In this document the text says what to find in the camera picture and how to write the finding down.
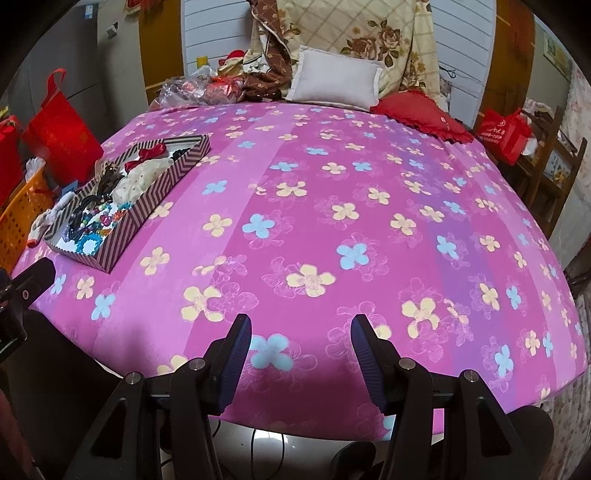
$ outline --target metal bolt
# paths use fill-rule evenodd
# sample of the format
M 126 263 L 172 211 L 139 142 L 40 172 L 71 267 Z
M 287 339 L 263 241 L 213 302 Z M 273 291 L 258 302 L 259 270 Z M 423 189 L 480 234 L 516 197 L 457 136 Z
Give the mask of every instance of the metal bolt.
M 127 374 L 125 376 L 125 381 L 129 384 L 129 385 L 135 385 L 137 382 L 139 382 L 140 380 L 142 380 L 142 374 L 139 372 L 131 372 L 130 374 Z
M 412 358 L 401 358 L 398 361 L 398 365 L 405 370 L 412 370 L 417 366 L 416 362 Z
M 201 370 L 203 367 L 205 367 L 205 360 L 203 358 L 193 358 L 189 362 L 189 368 L 191 370 Z
M 478 373 L 476 373 L 474 370 L 466 370 L 464 372 L 464 378 L 469 382 L 478 382 L 480 380 Z

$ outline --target red pillow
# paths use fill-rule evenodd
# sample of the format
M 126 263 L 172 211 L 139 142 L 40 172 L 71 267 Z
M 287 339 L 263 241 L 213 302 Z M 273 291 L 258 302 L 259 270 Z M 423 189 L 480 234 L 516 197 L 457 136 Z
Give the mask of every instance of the red pillow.
M 474 140 L 462 124 L 441 110 L 422 90 L 392 93 L 369 110 L 443 141 L 469 143 Z

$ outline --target red tote bag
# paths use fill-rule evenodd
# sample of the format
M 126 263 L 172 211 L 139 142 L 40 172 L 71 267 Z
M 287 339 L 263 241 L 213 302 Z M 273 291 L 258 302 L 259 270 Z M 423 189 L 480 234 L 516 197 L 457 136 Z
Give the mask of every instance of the red tote bag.
M 523 152 L 531 127 L 521 118 L 521 109 L 506 117 L 488 109 L 476 133 L 479 140 L 499 160 L 515 165 Z
M 10 116 L 0 122 L 0 206 L 24 178 L 18 154 L 18 121 Z
M 56 74 L 60 74 L 58 84 Z M 41 111 L 22 136 L 31 151 L 46 160 L 51 176 L 61 186 L 75 180 L 86 183 L 95 162 L 103 156 L 98 140 L 59 89 L 65 76 L 64 69 L 57 69 L 47 79 L 47 96 Z

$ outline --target orange plastic basket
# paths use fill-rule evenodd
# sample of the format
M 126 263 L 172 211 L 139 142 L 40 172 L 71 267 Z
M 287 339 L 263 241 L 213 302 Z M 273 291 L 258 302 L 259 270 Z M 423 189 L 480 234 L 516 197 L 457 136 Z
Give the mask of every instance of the orange plastic basket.
M 43 168 L 29 180 L 0 216 L 0 268 L 11 273 L 27 246 L 27 238 L 35 219 L 53 207 Z

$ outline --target red bow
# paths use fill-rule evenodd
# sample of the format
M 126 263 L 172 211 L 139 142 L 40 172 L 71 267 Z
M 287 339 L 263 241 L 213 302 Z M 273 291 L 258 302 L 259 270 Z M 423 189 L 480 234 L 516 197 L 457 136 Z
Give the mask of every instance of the red bow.
M 160 157 L 166 153 L 166 145 L 163 143 L 159 143 L 154 145 L 152 148 L 141 148 L 138 152 L 139 159 L 132 160 L 126 162 L 124 165 L 124 169 L 127 173 L 132 171 L 138 165 L 144 163 L 146 160 L 151 160 L 152 158 Z

